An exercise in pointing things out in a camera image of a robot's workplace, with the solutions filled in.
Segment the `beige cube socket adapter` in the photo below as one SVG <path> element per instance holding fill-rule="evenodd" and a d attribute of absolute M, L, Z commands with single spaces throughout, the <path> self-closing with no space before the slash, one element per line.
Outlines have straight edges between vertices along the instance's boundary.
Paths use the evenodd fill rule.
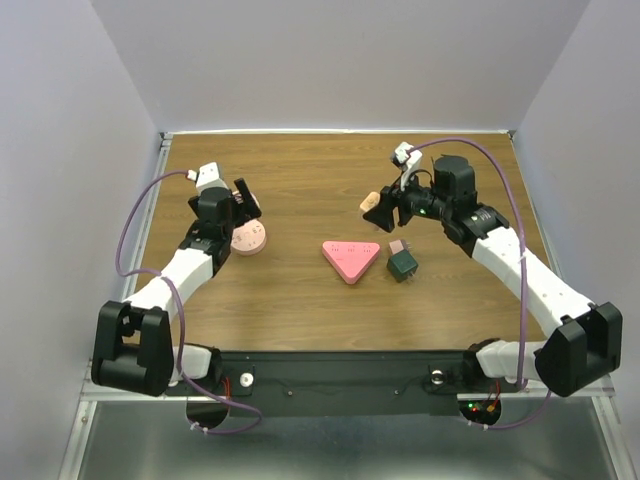
<path fill-rule="evenodd" d="M 372 191 L 370 192 L 359 204 L 359 212 L 364 215 L 371 211 L 380 202 L 380 193 Z"/>

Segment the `round pink power strip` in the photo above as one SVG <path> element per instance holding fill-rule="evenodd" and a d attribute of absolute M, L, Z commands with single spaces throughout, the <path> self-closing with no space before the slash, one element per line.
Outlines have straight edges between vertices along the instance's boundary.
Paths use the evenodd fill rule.
<path fill-rule="evenodd" d="M 264 225 L 259 220 L 251 220 L 234 229 L 231 250 L 242 256 L 256 255 L 264 249 L 266 242 Z"/>

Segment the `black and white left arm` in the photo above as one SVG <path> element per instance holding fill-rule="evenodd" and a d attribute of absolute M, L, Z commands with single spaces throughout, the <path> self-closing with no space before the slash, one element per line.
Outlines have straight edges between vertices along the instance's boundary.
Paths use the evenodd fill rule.
<path fill-rule="evenodd" d="M 151 280 L 139 291 L 99 310 L 93 383 L 149 396 L 160 396 L 180 381 L 188 380 L 202 394 L 223 384 L 219 351 L 174 342 L 171 322 L 183 319 L 186 301 L 221 270 L 235 229 L 262 212 L 242 178 L 232 187 L 209 182 L 188 204 L 196 219 L 169 263 L 151 271 Z"/>

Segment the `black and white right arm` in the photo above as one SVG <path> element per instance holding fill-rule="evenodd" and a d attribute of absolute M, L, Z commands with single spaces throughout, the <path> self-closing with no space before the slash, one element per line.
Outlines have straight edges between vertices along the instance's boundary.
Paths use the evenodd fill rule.
<path fill-rule="evenodd" d="M 422 154 L 407 143 L 392 156 L 401 174 L 380 192 L 364 219 L 386 232 L 412 218 L 438 221 L 445 236 L 485 267 L 520 301 L 521 317 L 533 317 L 542 342 L 488 339 L 472 345 L 460 366 L 463 384 L 482 390 L 495 379 L 539 381 L 569 397 L 617 370 L 623 317 L 612 303 L 596 304 L 577 292 L 527 247 L 521 226 L 511 227 L 495 208 L 478 201 L 475 171 L 460 156 L 433 164 L 429 185 L 417 178 Z"/>

